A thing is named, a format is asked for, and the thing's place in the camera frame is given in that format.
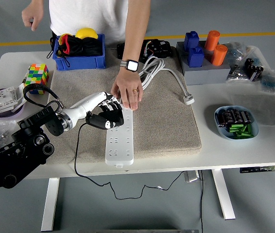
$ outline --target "rubik's cube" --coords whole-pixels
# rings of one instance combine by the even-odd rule
[[[43,85],[47,85],[49,75],[48,75],[48,68],[46,64],[31,64],[29,67],[23,83],[25,86],[32,84],[32,83],[39,83]],[[45,93],[44,90],[32,90],[30,91],[31,94],[41,94]]]

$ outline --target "gray block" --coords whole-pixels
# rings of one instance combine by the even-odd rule
[[[212,51],[204,49],[205,41],[200,41],[199,45],[203,48],[205,58],[201,67],[189,67],[187,62],[188,52],[185,52],[184,42],[177,42],[176,50],[181,63],[182,72],[186,85],[202,85],[226,82],[230,72],[230,66],[224,60],[221,66],[215,66],[210,62],[213,55]]]

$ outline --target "black bag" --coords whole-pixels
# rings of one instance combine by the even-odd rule
[[[56,55],[59,57],[102,56],[103,47],[98,39],[92,37],[80,39],[66,34],[62,36],[62,43],[59,44]]]

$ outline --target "beige mat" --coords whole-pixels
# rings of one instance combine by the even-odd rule
[[[181,67],[173,48],[174,56],[164,59],[166,68],[172,69],[183,80]],[[106,50],[106,69],[55,71],[51,89],[70,107],[95,92],[110,92],[119,71],[120,61],[116,50]],[[197,154],[201,148],[200,137],[190,105],[183,102],[184,93],[175,77],[160,71],[144,90],[138,110],[133,112],[134,159]],[[45,128],[55,153],[48,164],[70,163],[74,159],[78,129],[76,127],[61,136],[51,135]],[[85,125],[81,130],[78,162],[105,161],[106,131]]]

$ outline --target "purple tray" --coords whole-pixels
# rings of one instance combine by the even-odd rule
[[[23,112],[23,106],[22,105],[18,110],[16,110],[14,113],[11,112],[11,111],[6,111],[6,112],[3,112],[3,113],[0,113],[0,119],[13,119],[13,118],[16,118],[18,117],[22,112]]]

